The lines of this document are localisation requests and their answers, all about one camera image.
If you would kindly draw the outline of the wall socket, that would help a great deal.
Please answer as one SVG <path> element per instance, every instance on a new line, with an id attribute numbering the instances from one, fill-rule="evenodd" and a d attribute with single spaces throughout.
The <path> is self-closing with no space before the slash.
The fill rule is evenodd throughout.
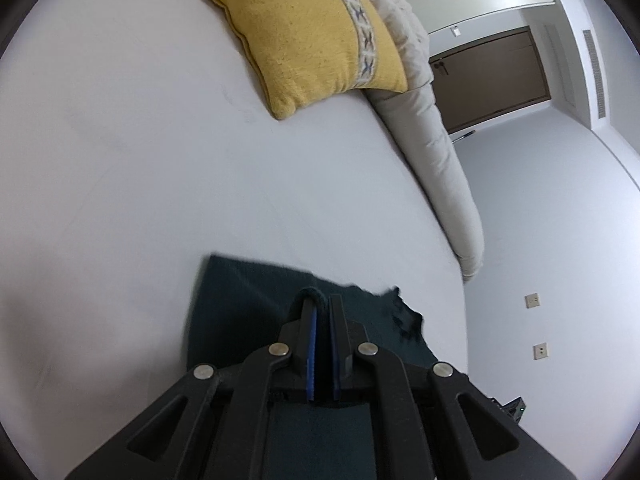
<path id="1" fill-rule="evenodd" d="M 540 306 L 540 297 L 536 292 L 525 296 L 525 304 L 527 309 L 533 309 Z"/>
<path id="2" fill-rule="evenodd" d="M 534 359 L 541 360 L 548 356 L 548 346 L 545 342 L 542 344 L 535 344 L 533 346 Z"/>

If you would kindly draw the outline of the brown door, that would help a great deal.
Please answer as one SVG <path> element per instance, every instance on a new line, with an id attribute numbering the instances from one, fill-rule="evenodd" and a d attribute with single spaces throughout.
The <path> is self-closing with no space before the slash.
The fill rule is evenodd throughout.
<path id="1" fill-rule="evenodd" d="M 450 134 L 551 99 L 528 26 L 435 54 L 430 64 L 436 104 Z"/>

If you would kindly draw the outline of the beige duvet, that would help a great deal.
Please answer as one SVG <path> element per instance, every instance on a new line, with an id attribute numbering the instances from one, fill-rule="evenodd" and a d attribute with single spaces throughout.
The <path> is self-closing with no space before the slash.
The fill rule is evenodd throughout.
<path id="1" fill-rule="evenodd" d="M 462 280 L 471 281 L 483 264 L 483 226 L 436 105 L 427 32 L 406 0 L 370 1 L 399 53 L 408 90 L 368 90 L 367 98 L 420 182 L 458 259 Z"/>

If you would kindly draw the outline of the yellow patterned cushion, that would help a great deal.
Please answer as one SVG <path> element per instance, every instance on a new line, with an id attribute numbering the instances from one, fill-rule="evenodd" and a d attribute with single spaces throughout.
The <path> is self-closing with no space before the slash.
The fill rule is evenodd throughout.
<path id="1" fill-rule="evenodd" d="M 370 0 L 212 1 L 277 120 L 354 89 L 408 89 L 398 49 Z"/>

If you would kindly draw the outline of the dark green knit sweater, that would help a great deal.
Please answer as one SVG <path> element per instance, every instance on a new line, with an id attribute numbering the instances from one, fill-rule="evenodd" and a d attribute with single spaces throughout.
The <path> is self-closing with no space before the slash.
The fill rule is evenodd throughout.
<path id="1" fill-rule="evenodd" d="M 397 289 L 212 255 L 186 356 L 236 374 L 216 454 L 233 479 L 391 479 L 432 470 L 409 370 L 436 359 Z"/>

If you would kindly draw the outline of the wall socket far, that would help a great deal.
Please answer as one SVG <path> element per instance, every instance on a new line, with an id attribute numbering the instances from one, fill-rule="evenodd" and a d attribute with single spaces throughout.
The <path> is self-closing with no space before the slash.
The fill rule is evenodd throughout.
<path id="1" fill-rule="evenodd" d="M 527 309 L 533 309 L 540 306 L 540 297 L 536 292 L 525 296 L 525 304 Z"/>

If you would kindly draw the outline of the ceiling air vent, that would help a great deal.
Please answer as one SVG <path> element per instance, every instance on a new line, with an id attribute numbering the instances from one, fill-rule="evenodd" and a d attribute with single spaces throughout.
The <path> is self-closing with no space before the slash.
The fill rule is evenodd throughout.
<path id="1" fill-rule="evenodd" d="M 602 74 L 602 68 L 600 65 L 598 49 L 596 42 L 594 41 L 594 37 L 591 29 L 585 29 L 583 32 L 585 43 L 587 46 L 589 59 L 591 63 L 591 69 L 593 73 L 593 81 L 594 88 L 596 89 L 596 100 L 597 100 L 597 110 L 598 110 L 598 118 L 603 119 L 606 117 L 606 99 L 605 99 L 605 88 L 604 88 L 604 80 Z"/>

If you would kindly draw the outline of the wall socket near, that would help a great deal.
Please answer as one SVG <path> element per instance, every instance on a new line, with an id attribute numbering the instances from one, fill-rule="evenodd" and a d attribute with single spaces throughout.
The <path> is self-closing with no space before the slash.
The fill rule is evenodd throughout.
<path id="1" fill-rule="evenodd" d="M 548 356 L 548 346 L 545 342 L 542 344 L 535 344 L 533 346 L 534 359 L 541 360 Z"/>

